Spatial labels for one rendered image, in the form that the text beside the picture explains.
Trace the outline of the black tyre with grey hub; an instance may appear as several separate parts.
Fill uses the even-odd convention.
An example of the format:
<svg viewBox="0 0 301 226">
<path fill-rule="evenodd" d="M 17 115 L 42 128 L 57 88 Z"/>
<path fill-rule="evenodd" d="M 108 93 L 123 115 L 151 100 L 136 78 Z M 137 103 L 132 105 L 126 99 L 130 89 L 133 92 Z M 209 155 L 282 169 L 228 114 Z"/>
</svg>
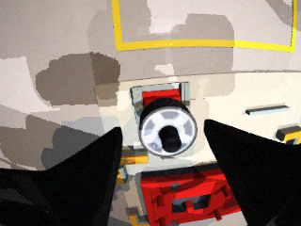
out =
<svg viewBox="0 0 301 226">
<path fill-rule="evenodd" d="M 159 131 L 170 125 L 177 129 L 182 141 L 181 149 L 174 153 L 163 151 Z M 157 157 L 176 157 L 195 142 L 197 125 L 195 117 L 182 102 L 173 98 L 154 99 L 146 105 L 140 116 L 139 139 L 150 154 Z"/>
</svg>

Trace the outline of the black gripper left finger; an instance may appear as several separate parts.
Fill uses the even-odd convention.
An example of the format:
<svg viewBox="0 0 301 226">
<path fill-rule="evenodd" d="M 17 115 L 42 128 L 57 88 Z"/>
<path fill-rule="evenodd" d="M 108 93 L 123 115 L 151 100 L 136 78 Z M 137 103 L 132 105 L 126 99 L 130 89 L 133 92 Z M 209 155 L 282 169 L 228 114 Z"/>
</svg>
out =
<svg viewBox="0 0 301 226">
<path fill-rule="evenodd" d="M 59 226 L 108 226 L 121 147 L 116 127 L 51 169 L 0 167 L 0 202 L 46 212 Z"/>
</svg>

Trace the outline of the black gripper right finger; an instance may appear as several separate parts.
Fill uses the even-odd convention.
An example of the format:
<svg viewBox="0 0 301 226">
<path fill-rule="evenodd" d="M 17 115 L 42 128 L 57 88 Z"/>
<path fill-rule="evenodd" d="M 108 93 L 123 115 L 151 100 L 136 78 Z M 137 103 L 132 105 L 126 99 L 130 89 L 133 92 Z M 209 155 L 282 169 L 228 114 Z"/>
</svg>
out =
<svg viewBox="0 0 301 226">
<path fill-rule="evenodd" d="M 248 226 L 276 226 L 301 187 L 301 143 L 257 136 L 206 120 L 204 135 Z"/>
</svg>

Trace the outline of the yellow rectangular outline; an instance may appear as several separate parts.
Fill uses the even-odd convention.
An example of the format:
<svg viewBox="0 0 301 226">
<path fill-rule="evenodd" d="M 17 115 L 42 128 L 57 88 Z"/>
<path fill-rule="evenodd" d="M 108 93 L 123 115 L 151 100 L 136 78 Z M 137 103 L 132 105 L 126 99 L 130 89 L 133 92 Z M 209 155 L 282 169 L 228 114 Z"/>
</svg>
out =
<svg viewBox="0 0 301 226">
<path fill-rule="evenodd" d="M 128 49 L 142 49 L 142 48 L 173 48 L 173 46 L 237 46 L 237 48 L 252 48 L 252 49 L 268 49 L 279 50 L 279 52 L 294 52 L 294 41 L 296 40 L 296 26 L 297 26 L 297 0 L 293 0 L 293 35 L 291 37 L 291 46 L 286 45 L 272 45 L 267 42 L 255 42 L 255 41 L 233 41 L 233 40 L 203 40 L 203 39 L 180 39 L 180 40 L 148 40 L 148 41 L 121 41 L 121 26 L 120 26 L 120 12 L 119 12 L 119 0 L 112 1 L 113 12 L 113 24 L 114 24 L 114 37 L 116 37 L 116 50 L 117 52 L 123 52 Z"/>
</svg>

